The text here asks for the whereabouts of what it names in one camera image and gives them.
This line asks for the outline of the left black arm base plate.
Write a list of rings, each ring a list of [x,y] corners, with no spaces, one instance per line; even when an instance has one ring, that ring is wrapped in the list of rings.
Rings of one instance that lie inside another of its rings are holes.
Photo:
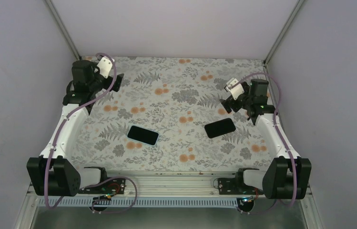
[[[124,194],[125,178],[114,178],[96,187],[80,189],[78,194],[115,195]]]

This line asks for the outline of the phone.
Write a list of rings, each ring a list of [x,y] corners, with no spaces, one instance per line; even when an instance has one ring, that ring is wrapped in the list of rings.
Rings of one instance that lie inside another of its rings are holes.
[[[204,129],[209,138],[215,138],[234,132],[236,130],[236,126],[234,125],[231,118],[226,118],[213,123],[206,124],[204,126]]]
[[[156,145],[159,139],[159,133],[132,125],[127,133],[127,138],[150,146]]]

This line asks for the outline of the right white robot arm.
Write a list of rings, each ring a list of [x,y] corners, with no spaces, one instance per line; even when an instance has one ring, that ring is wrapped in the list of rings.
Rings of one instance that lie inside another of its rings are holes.
[[[221,104],[228,112],[246,110],[263,137],[272,161],[266,171],[239,169],[229,187],[223,187],[220,192],[250,195],[261,190],[268,199],[303,199],[312,165],[291,146],[275,106],[268,104],[268,86],[269,82],[263,79],[252,79],[247,83],[232,78],[226,83],[225,90],[231,95],[221,100]]]

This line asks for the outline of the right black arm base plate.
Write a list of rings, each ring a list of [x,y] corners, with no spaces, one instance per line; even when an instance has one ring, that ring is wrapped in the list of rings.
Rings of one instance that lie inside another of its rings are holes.
[[[246,185],[240,178],[216,178],[213,187],[218,190],[220,195],[255,195],[263,194],[263,191],[252,186]]]

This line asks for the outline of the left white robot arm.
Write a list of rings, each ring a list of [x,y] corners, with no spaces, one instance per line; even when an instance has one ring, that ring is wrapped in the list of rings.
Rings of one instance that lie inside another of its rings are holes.
[[[123,74],[116,74],[114,60],[103,56],[98,62],[78,60],[72,64],[72,81],[62,102],[57,127],[38,157],[29,158],[26,168],[39,196],[75,196],[90,186],[96,193],[108,189],[109,180],[99,167],[78,170],[71,155],[84,122],[103,91],[119,91]]]

